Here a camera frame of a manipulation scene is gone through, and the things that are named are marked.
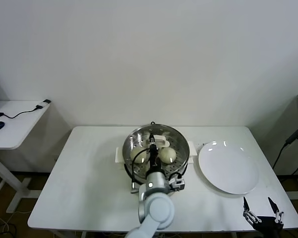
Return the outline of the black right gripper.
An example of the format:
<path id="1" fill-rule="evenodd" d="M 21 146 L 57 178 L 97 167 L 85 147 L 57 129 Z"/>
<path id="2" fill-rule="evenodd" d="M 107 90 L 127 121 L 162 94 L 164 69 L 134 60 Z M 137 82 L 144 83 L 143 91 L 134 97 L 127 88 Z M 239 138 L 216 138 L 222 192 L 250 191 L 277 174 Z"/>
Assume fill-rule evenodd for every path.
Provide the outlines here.
<path id="1" fill-rule="evenodd" d="M 248 223 L 254 223 L 253 229 L 263 235 L 264 238 L 280 238 L 280 232 L 283 229 L 284 212 L 278 205 L 268 197 L 275 217 L 259 216 L 259 218 L 250 210 L 246 198 L 243 198 L 243 217 Z"/>

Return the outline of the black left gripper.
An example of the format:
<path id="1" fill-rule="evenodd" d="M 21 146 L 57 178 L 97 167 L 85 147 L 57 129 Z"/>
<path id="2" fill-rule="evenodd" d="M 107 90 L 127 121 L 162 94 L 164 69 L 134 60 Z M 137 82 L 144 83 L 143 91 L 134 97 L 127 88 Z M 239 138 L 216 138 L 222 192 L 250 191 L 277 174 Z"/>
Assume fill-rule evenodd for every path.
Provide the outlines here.
<path id="1" fill-rule="evenodd" d="M 155 138 L 152 133 L 149 134 L 149 170 L 148 173 L 160 172 L 161 161 L 158 158 L 158 149 L 156 146 Z"/>

